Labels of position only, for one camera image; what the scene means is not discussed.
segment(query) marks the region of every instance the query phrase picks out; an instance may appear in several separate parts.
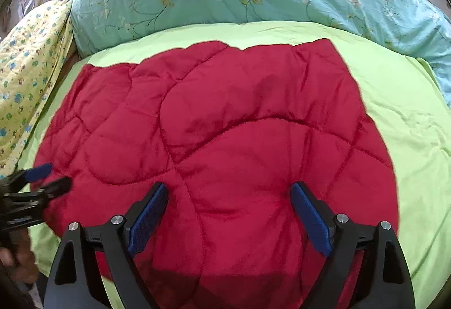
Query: silver screw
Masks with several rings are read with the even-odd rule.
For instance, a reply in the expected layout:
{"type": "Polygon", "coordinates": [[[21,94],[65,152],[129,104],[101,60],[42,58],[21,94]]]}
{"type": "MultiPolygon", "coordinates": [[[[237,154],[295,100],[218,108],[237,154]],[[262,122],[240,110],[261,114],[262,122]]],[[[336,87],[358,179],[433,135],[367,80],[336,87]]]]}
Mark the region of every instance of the silver screw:
{"type": "Polygon", "coordinates": [[[392,228],[392,225],[388,221],[382,221],[381,226],[385,230],[390,230],[392,228]]]}
{"type": "Polygon", "coordinates": [[[78,223],[71,223],[70,225],[69,225],[69,230],[71,231],[71,232],[73,232],[74,230],[77,230],[78,229],[78,223]]]}
{"type": "Polygon", "coordinates": [[[347,223],[347,222],[349,221],[349,218],[348,218],[348,215],[345,215],[345,214],[338,214],[338,215],[337,215],[337,220],[338,220],[340,223],[347,223]]]}
{"type": "Polygon", "coordinates": [[[113,225],[119,225],[123,221],[123,217],[120,215],[113,216],[111,222],[113,225]]]}

